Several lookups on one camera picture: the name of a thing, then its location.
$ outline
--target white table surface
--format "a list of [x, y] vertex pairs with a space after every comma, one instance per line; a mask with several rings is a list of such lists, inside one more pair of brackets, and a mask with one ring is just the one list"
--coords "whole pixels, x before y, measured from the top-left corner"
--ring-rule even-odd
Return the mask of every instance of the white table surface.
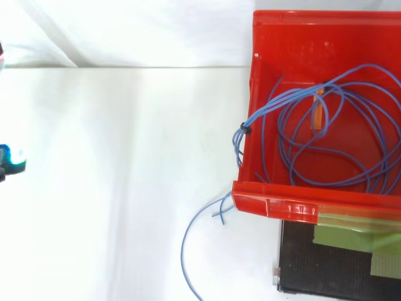
[[[0, 74], [0, 139], [26, 172], [0, 184], [0, 300], [195, 300], [188, 222], [230, 190], [248, 68]], [[279, 221], [232, 210], [194, 223], [204, 300], [325, 300], [272, 285]]]

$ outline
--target coiled blue wire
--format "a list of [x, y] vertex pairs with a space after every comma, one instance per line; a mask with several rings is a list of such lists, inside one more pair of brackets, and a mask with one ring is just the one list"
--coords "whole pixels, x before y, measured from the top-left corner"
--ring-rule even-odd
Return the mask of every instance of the coiled blue wire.
[[[263, 117], [262, 120], [262, 128], [261, 128], [261, 156], [262, 156], [262, 165], [263, 165], [263, 173], [265, 178], [263, 178], [261, 175], [258, 173], [255, 173], [255, 176], [260, 179], [262, 182], [270, 182], [270, 177], [268, 175], [267, 169], [266, 169], [266, 161], [265, 161], [265, 148], [264, 148], [264, 135], [265, 135], [265, 127], [266, 127], [266, 118], [267, 114], [282, 108], [280, 111], [278, 121], [277, 121], [277, 126], [278, 126], [278, 132], [279, 132], [279, 153], [280, 156], [285, 164], [285, 166], [289, 170], [289, 178], [291, 181], [292, 185], [295, 185], [294, 181], [294, 175], [298, 178], [300, 178], [302, 181], [312, 184], [315, 186], [324, 186], [324, 187], [345, 187], [345, 186], [351, 186], [351, 185], [356, 185], [356, 184], [361, 184], [361, 183], [366, 183], [366, 188], [365, 192], [366, 193], [373, 193], [376, 191], [376, 188], [380, 182], [380, 179], [382, 178], [382, 187], [380, 188], [379, 193], [380, 194], [389, 194], [392, 192], [394, 187], [397, 185], [398, 181], [401, 178], [401, 165], [398, 167], [398, 174], [397, 177], [393, 180], [392, 183], [388, 183], [388, 172], [392, 168], [394, 168], [397, 164], [400, 163], [401, 161], [401, 154], [396, 155], [396, 159], [390, 164], [389, 159], [395, 155], [396, 151], [400, 149], [401, 147], [401, 130], [396, 121], [391, 117], [388, 112], [386, 112], [381, 106], [378, 104], [372, 102], [368, 98], [359, 95], [353, 91], [346, 90], [345, 87], [353, 86], [353, 85], [359, 85], [359, 86], [368, 86], [372, 88], [376, 88], [380, 90], [381, 92], [387, 94], [397, 105], [398, 109], [401, 112], [401, 104], [399, 101], [392, 95], [388, 90], [375, 85], [373, 83], [368, 83], [368, 82], [348, 82], [348, 83], [342, 83], [339, 84], [337, 83], [339, 80], [347, 77], [349, 74], [354, 73], [362, 68], [376, 68], [382, 72], [384, 72], [386, 75], [388, 75], [400, 88], [401, 88], [401, 82], [388, 70], [384, 69], [381, 66], [375, 65], [375, 64], [363, 64], [360, 65], [354, 69], [348, 70], [347, 72], [344, 72], [343, 74], [339, 75], [338, 77], [326, 82], [322, 83], [319, 85], [314, 85], [312, 87], [308, 88], [295, 88], [288, 90], [276, 97], [273, 98], [273, 95], [279, 86], [281, 80], [283, 77], [280, 77], [280, 79], [277, 81], [277, 83], [274, 85], [269, 98], [266, 102], [266, 105], [255, 111], [244, 123], [244, 127], [250, 127], [258, 118]], [[325, 89], [325, 92], [323, 95], [318, 95], [316, 91]], [[331, 93], [335, 93], [340, 96], [340, 104], [335, 112], [335, 114], [332, 116], [332, 118], [329, 118], [329, 111], [328, 107], [325, 103], [325, 97]], [[287, 137], [284, 134], [284, 130], [286, 128], [286, 125], [288, 123], [288, 120], [291, 116], [291, 113], [293, 110], [299, 105], [305, 98], [314, 96], [317, 98], [318, 101], [316, 101], [308, 110], [307, 112], [303, 115], [303, 117], [299, 120], [297, 126], [295, 127], [295, 130], [292, 134], [291, 137]], [[347, 154], [346, 152], [343, 152], [342, 150], [336, 150], [336, 149], [330, 149], [327, 147], [317, 147], [313, 146], [313, 142], [321, 139], [324, 137], [328, 131], [328, 128], [330, 125], [336, 120], [337, 116], [340, 114], [343, 106], [345, 103], [350, 103], [362, 116], [363, 118], [368, 122], [370, 127], [373, 129], [375, 135], [378, 138], [379, 144], [380, 144], [380, 150], [382, 152], [382, 160], [379, 161], [376, 165], [373, 167], [366, 169], [363, 164], [361, 164], [356, 158], [351, 156], [350, 154]], [[299, 142], [295, 141], [295, 138], [298, 134], [299, 129], [301, 128], [302, 123], [305, 121], [306, 118], [310, 115], [311, 120], [313, 120], [313, 116], [315, 115], [315, 110], [318, 104], [321, 104], [323, 107], [324, 115], [325, 115], [325, 125], [324, 127], [316, 133], [314, 129], [313, 131], [313, 137], [311, 140], [309, 140], [305, 144], [301, 144]], [[388, 120], [391, 122], [391, 124], [394, 126], [397, 135], [398, 135], [398, 143], [397, 145], [392, 149], [388, 150], [387, 149], [387, 143], [385, 139], [385, 135], [383, 132], [383, 128], [372, 110], [372, 107], [381, 112]], [[241, 156], [243, 156], [243, 153], [240, 150], [241, 147], [241, 141], [242, 138], [245, 135], [245, 131], [242, 130], [241, 128], [236, 130], [234, 135], [232, 136], [232, 144], [234, 146], [234, 152], [236, 155], [236, 162], [237, 166], [240, 167], [242, 164]], [[289, 145], [288, 150], [286, 151], [285, 149], [285, 143]], [[295, 155], [291, 158], [291, 151], [293, 148], [297, 148], [298, 150], [296, 151]], [[350, 177], [348, 179], [342, 180], [342, 181], [337, 181], [337, 182], [319, 182], [319, 181], [314, 181], [312, 179], [308, 179], [295, 168], [294, 164], [296, 162], [296, 159], [299, 157], [299, 155], [305, 150], [305, 149], [313, 149], [316, 151], [322, 151], [322, 152], [329, 152], [332, 154], [337, 154], [344, 156], [351, 160], [356, 166], [358, 166], [362, 172], [357, 175]], [[184, 243], [185, 239], [187, 237], [189, 228], [193, 224], [194, 220], [198, 217], [198, 215], [201, 214], [204, 210], [207, 208], [211, 207], [212, 205], [220, 202], [219, 206], [219, 212], [214, 213], [212, 217], [215, 216], [220, 216], [221, 222], [224, 225], [224, 219], [223, 219], [223, 214], [226, 213], [227, 211], [231, 210], [234, 206], [230, 206], [227, 209], [223, 209], [223, 204], [224, 201], [231, 196], [231, 192], [227, 193], [223, 198], [218, 199], [217, 201], [212, 202], [211, 204], [208, 204], [207, 206], [203, 207], [201, 210], [199, 210], [195, 216], [192, 218], [190, 221], [183, 240], [181, 244], [181, 269], [182, 273], [184, 274], [185, 281], [187, 282], [189, 288], [191, 289], [192, 293], [199, 299], [202, 300], [201, 297], [198, 295], [198, 293], [195, 291], [193, 288], [192, 284], [190, 283], [185, 266], [184, 266]]]

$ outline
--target blue light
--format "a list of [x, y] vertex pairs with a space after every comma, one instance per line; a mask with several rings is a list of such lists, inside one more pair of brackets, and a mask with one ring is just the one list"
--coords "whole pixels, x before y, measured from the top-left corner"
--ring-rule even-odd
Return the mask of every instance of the blue light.
[[21, 164], [26, 161], [25, 152], [22, 149], [10, 148], [10, 163], [13, 165]]

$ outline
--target white wall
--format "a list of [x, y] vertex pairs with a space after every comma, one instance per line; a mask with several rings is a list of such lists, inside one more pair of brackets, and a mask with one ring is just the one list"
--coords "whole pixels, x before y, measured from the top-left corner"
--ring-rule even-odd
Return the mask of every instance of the white wall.
[[394, 0], [3, 0], [8, 66], [241, 66], [255, 9], [398, 10]]

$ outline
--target red storage bin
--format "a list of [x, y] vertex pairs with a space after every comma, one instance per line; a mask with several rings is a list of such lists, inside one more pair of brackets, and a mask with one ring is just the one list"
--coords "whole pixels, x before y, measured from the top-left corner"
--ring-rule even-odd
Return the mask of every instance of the red storage bin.
[[[283, 81], [274, 95], [323, 83], [364, 63], [378, 64], [401, 79], [400, 37], [399, 12], [256, 11], [249, 116], [266, 104], [281, 75]], [[344, 79], [345, 82], [352, 80], [376, 83], [401, 100], [401, 89], [378, 70], [364, 68]], [[380, 102], [401, 124], [401, 113], [389, 97], [368, 87], [356, 92], [369, 94], [371, 100]], [[299, 117], [305, 113], [302, 105], [296, 110]], [[279, 154], [278, 115], [279, 110], [266, 119], [266, 167], [271, 184], [261, 183], [254, 174], [263, 174], [261, 118], [252, 124], [252, 132], [246, 137], [242, 166], [232, 189], [238, 210], [308, 223], [316, 223], [320, 213], [401, 221], [401, 182], [390, 196], [365, 194], [364, 184], [335, 190], [316, 188], [297, 180], [297, 186], [290, 186], [288, 169]], [[288, 125], [292, 130], [299, 121], [297, 112], [294, 116]], [[380, 122], [391, 149], [398, 142], [398, 136], [387, 119], [380, 118]], [[298, 137], [310, 140], [310, 126], [303, 125]], [[347, 151], [366, 167], [374, 166], [382, 158], [369, 125], [355, 110], [345, 107], [319, 144]], [[322, 182], [341, 181], [360, 173], [355, 165], [332, 154], [305, 152], [296, 165], [305, 176]], [[397, 173], [398, 167], [391, 171], [390, 178], [394, 179]]]

